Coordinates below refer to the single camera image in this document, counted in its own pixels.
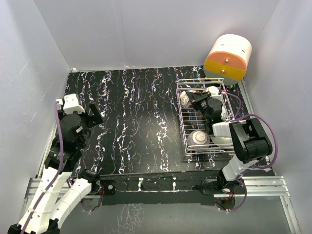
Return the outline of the white orange patterned bowl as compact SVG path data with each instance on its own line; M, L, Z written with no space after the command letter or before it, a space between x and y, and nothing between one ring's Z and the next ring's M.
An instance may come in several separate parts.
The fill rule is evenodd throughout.
M180 94L179 99L180 99L181 108L182 109L188 109L189 106L191 105L191 102L190 102L190 100L187 96L187 93L185 91L183 91Z

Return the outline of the blue patterned white bowl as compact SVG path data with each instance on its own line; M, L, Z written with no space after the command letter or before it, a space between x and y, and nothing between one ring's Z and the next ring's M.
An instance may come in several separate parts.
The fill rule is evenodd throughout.
M218 96L219 95L219 89L215 86L207 87L206 92L209 92L211 94L211 96Z

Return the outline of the purple striped bowl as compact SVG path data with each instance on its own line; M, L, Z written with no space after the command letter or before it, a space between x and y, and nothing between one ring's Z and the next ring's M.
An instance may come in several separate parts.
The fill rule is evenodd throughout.
M202 130L192 131L187 137L187 145L191 149L203 148L204 146L207 146L209 142L209 136Z

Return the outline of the green patterned white bowl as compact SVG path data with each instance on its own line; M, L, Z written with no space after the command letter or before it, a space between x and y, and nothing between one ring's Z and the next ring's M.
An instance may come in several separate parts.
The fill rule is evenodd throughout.
M212 146L214 147L225 148L231 147L233 145L232 139L230 137L210 135L210 139L212 141Z

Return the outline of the red white patterned bowl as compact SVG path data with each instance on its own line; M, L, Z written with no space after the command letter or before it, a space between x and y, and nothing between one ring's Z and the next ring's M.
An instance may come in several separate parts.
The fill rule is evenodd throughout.
M227 110L224 106L222 106L222 111L221 111L221 120L222 121L227 121L228 120L228 115L227 115Z

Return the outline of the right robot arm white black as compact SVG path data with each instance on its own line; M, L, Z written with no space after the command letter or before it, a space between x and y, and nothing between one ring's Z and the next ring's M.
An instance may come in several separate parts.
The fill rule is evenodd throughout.
M267 136L262 122L257 118L245 121L222 119L223 103L210 92L182 92L184 108L192 106L202 113L205 130L194 130L186 138L192 151L202 152L208 147L210 136L230 138L234 155L223 167L215 181L202 181L194 187L202 193L205 191L221 191L229 193L238 185L243 184L243 175L256 163L273 152L273 146Z

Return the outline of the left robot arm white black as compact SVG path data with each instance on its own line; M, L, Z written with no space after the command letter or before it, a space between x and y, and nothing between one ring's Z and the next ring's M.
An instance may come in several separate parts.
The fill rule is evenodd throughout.
M94 103L89 104L93 115L88 115L77 104L57 100L54 109L58 135L45 161L39 186L33 200L17 224L9 227L10 234L58 234L73 211L88 195L100 191L99 174L85 169L69 190L59 198L65 183L70 182L72 171L91 135L91 128L103 123Z

